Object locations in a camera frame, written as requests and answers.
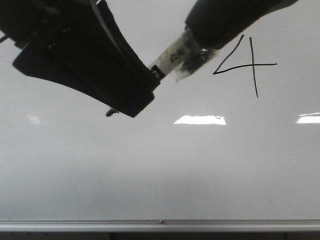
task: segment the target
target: handwritten number 4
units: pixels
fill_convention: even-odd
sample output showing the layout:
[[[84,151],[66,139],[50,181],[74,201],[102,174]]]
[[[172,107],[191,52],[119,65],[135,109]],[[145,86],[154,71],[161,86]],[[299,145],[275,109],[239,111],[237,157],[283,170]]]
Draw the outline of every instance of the handwritten number 4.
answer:
[[[245,65],[240,65],[240,66],[235,66],[235,67],[231,67],[228,68],[227,70],[222,70],[219,71],[219,69],[222,67],[222,65],[228,60],[228,58],[231,57],[232,54],[234,54],[234,52],[237,50],[237,48],[239,47],[241,41],[243,40],[245,35],[242,35],[239,42],[237,43],[237,45],[235,46],[235,48],[232,50],[232,52],[222,61],[222,63],[218,66],[218,68],[214,71],[213,75],[217,75],[217,74],[223,74],[225,72],[228,72],[230,70],[234,70],[234,69],[239,69],[239,68],[244,68],[244,67],[252,67],[252,72],[253,72],[253,80],[254,80],[254,88],[255,88],[255,95],[258,98],[258,88],[257,88],[257,80],[256,80],[256,69],[255,66],[275,66],[277,65],[277,63],[255,63],[255,54],[254,54],[254,47],[253,47],[253,43],[252,43],[252,37],[249,38],[250,40],[250,47],[251,47],[251,56],[252,56],[252,63],[251,64],[245,64]]]

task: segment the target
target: white surface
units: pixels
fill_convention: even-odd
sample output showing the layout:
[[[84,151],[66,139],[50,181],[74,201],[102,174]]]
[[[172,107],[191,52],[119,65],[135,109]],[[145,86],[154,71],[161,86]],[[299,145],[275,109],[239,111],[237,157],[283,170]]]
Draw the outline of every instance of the white surface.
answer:
[[[109,0],[148,65],[184,29],[195,0]],[[179,84],[168,77],[136,118],[62,85],[21,75],[0,45],[0,219],[320,219],[318,0],[248,28]],[[174,124],[223,116],[226,125]]]

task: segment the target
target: robotic arm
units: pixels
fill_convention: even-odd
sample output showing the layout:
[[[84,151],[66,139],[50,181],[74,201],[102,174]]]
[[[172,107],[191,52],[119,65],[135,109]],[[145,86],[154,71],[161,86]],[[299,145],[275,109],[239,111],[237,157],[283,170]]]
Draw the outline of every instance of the robotic arm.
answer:
[[[1,0],[0,30],[21,53],[21,73],[56,82],[135,117],[170,72],[185,78],[260,17],[298,0],[198,0],[186,31],[149,67],[102,0]]]

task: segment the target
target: aluminum ledge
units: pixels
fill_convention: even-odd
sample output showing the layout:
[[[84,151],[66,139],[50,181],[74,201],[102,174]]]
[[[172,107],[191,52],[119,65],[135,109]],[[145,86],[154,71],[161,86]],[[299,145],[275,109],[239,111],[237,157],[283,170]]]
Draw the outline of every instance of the aluminum ledge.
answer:
[[[0,220],[0,232],[314,232],[320,220]]]

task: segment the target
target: whiteboard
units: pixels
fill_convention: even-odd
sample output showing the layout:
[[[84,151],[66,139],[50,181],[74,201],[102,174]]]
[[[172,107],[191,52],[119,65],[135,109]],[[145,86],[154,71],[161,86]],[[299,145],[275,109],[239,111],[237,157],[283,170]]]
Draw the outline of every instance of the whiteboard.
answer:
[[[148,65],[183,32],[196,1],[107,2]],[[255,61],[277,63],[256,67],[259,98],[250,67],[212,75],[236,38],[191,77],[164,79],[136,118],[106,118],[101,102],[23,76],[11,66],[19,49],[3,42],[0,226],[320,219],[319,9],[300,0],[243,32],[222,68],[251,63],[252,37]],[[184,116],[215,120],[175,124]]]

